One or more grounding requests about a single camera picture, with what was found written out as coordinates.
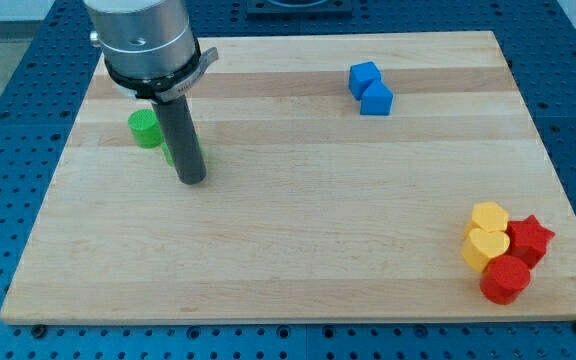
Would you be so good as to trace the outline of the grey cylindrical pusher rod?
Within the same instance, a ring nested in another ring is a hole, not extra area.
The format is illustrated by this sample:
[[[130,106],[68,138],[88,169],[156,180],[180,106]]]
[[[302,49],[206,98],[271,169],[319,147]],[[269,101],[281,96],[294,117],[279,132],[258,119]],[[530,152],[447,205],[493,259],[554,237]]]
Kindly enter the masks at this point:
[[[206,166],[186,97],[152,106],[179,180],[186,185],[200,183]]]

